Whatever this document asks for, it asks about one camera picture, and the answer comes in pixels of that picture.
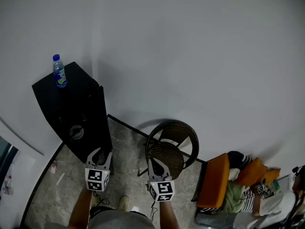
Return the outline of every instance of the sitting person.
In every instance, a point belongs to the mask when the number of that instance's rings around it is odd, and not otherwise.
[[[296,214],[303,213],[305,167],[301,168],[293,185],[293,191],[298,196],[287,191],[262,199],[257,193],[258,186],[252,187],[255,194],[252,212],[197,214],[196,223],[218,229],[262,229],[283,221],[289,222]]]

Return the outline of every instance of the shoe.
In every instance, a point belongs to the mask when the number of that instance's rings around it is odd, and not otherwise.
[[[120,200],[119,210],[128,211],[129,206],[129,198],[127,196],[123,196]]]

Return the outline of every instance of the black baseboard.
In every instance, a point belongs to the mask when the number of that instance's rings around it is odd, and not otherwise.
[[[128,125],[128,124],[126,124],[126,123],[123,122],[123,121],[120,121],[119,119],[113,117],[111,114],[108,114],[107,117],[110,118],[110,119],[112,119],[112,120],[114,120],[114,121],[116,121],[117,123],[120,123],[121,125],[125,126],[126,128],[131,129],[131,130],[133,130],[134,132],[136,132],[136,133],[138,133],[138,134],[140,134],[140,135],[142,135],[142,136],[148,138],[148,135],[145,134],[144,132],[142,132],[142,131],[140,131],[140,130],[138,130],[138,129],[136,129],[136,128],[134,128],[134,127]],[[183,153],[183,155],[185,155],[185,156],[187,156],[187,157],[190,157],[189,154],[187,154],[187,153],[185,153],[185,152],[183,152],[183,151],[181,151],[181,152]],[[198,158],[196,159],[196,161],[198,161],[198,162],[200,162],[200,163],[203,163],[203,162],[204,162],[204,161],[202,161],[201,159],[198,159]]]
[[[35,196],[35,193],[38,189],[38,186],[40,185],[42,179],[44,178],[44,175],[47,173],[47,171],[49,170],[49,167],[51,166],[51,164],[53,163],[53,161],[55,160],[57,154],[61,151],[62,147],[64,146],[65,144],[64,143],[61,143],[61,145],[58,147],[58,149],[56,150],[56,152],[54,153],[54,155],[52,156],[52,158],[50,159],[50,161],[48,162],[47,166],[45,167],[45,169],[43,170],[41,176],[39,177],[33,191],[32,191],[32,194],[30,195],[30,198],[29,198],[29,201],[27,203],[27,206],[25,207],[25,210],[23,212],[23,216],[22,216],[22,219],[21,219],[21,223],[20,223],[20,228],[23,229],[23,228],[26,228],[24,226],[24,221],[25,221],[25,218],[27,216],[27,213],[29,211],[29,208],[30,208],[30,205],[31,205],[31,202]]]

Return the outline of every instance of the chair leg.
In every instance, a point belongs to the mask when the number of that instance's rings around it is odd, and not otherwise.
[[[146,170],[144,170],[143,172],[141,172],[140,174],[138,174],[138,177],[142,176],[143,174],[145,174],[148,171],[148,168]]]

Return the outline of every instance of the black speaker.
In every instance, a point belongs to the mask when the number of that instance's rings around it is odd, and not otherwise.
[[[107,157],[112,143],[103,87],[75,62],[65,66],[65,74],[64,88],[56,86],[52,73],[32,86],[45,118],[82,162],[99,147]]]

